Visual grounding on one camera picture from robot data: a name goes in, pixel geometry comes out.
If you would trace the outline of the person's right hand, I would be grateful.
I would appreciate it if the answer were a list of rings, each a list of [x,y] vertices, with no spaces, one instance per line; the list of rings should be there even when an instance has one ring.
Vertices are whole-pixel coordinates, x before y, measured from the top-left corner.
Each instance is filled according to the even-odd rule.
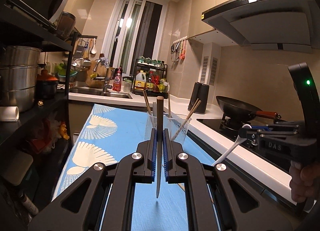
[[[319,196],[319,163],[302,166],[300,163],[291,161],[289,169],[291,181],[291,198],[297,203],[304,202],[307,198]]]

